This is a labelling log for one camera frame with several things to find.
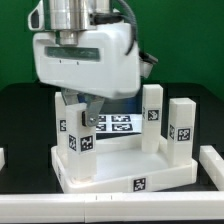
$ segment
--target cable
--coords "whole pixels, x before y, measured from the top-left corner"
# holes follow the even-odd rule
[[[131,9],[131,7],[127,4],[127,2],[125,0],[116,0],[121,6],[122,8],[126,11],[127,15],[128,15],[128,20],[131,24],[131,28],[132,28],[132,35],[131,35],[131,43],[128,47],[127,52],[125,53],[125,55],[129,55],[130,52],[133,49],[134,46],[134,42],[138,41],[138,27],[137,27],[137,20],[136,20],[136,16],[133,12],[133,10]]]

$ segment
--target metal cylinder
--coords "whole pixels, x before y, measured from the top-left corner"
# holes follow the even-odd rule
[[[85,30],[89,25],[89,0],[49,0],[52,30]]]
[[[79,43],[78,32],[70,32],[70,31],[60,32],[60,45],[77,46],[78,43]]]
[[[96,0],[96,13],[110,13],[111,0]]]

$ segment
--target white pillar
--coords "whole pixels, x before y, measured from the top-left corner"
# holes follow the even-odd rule
[[[195,111],[196,103],[188,98],[170,100],[167,156],[171,166],[191,164]]]
[[[156,153],[161,135],[163,88],[160,85],[145,85],[142,100],[142,151]]]
[[[69,176],[77,181],[96,174],[96,127],[82,125],[86,104],[66,106]]]
[[[57,125],[57,154],[61,160],[67,155],[66,110],[61,92],[55,94],[56,125]]]

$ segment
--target white plastic part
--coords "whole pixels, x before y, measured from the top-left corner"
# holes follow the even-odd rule
[[[144,86],[143,107],[147,108],[146,119],[143,121],[144,133],[100,140],[96,141],[96,145],[94,141],[93,148],[84,152],[80,149],[81,139],[95,136],[95,128],[82,126],[82,112],[86,109],[86,104],[67,106],[67,160],[66,156],[57,155],[57,147],[52,149],[53,167],[63,191],[65,193],[151,192],[195,183],[197,163],[192,158],[187,164],[175,167],[170,165],[168,160],[168,143],[160,135],[162,98],[161,86]],[[155,112],[157,116],[154,117],[150,112]],[[108,117],[111,122],[119,124],[120,121],[129,122],[130,118],[133,118],[129,115],[123,117],[106,115],[100,119],[107,121]],[[185,123],[191,121],[191,116],[186,117]],[[142,142],[145,146],[149,144],[149,149],[143,151]]]
[[[0,223],[224,219],[223,192],[0,196]]]
[[[150,64],[148,62],[144,62],[144,61],[140,60],[141,76],[143,76],[144,78],[147,79],[150,76],[152,69],[153,69],[153,64]]]
[[[0,223],[85,222],[83,195],[0,196]]]
[[[98,49],[99,61],[50,57],[46,47],[59,47],[55,43],[56,36],[38,33],[33,40],[37,74],[43,83],[79,92],[112,99],[133,97],[140,88],[140,65],[136,43],[131,53],[125,55],[130,33],[130,25],[124,23],[79,32],[77,47]]]
[[[142,151],[156,153],[159,149],[163,106],[163,88],[160,85],[143,87]]]
[[[150,192],[195,183],[197,162],[172,168],[162,152],[143,153],[140,145],[141,135],[97,141],[97,174],[90,182],[72,182],[56,147],[53,167],[65,193]]]
[[[82,125],[85,110],[85,103],[66,106],[68,172],[76,180],[96,174],[96,128]]]
[[[170,100],[167,156],[171,166],[191,163],[195,112],[196,103],[188,98]]]
[[[32,22],[31,22],[32,15],[35,12],[38,13],[38,16],[39,16],[39,27],[38,28],[33,28]],[[43,0],[40,0],[37,7],[29,14],[29,16],[28,16],[28,26],[29,26],[29,29],[32,30],[32,31],[42,31],[42,30],[45,29]]]
[[[55,94],[55,111],[56,111],[56,127],[57,127],[57,153],[62,159],[62,155],[66,154],[67,149],[67,127],[66,127],[66,110],[65,103],[61,92]]]
[[[219,191],[224,191],[224,160],[212,146],[202,146],[200,163]]]
[[[5,165],[5,157],[4,157],[4,150],[0,148],[0,170]]]

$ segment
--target green background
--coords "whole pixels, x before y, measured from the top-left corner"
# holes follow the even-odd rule
[[[27,15],[38,0],[1,0],[0,89],[34,82]],[[128,0],[141,49],[159,59],[147,82],[198,83],[224,100],[224,0]]]

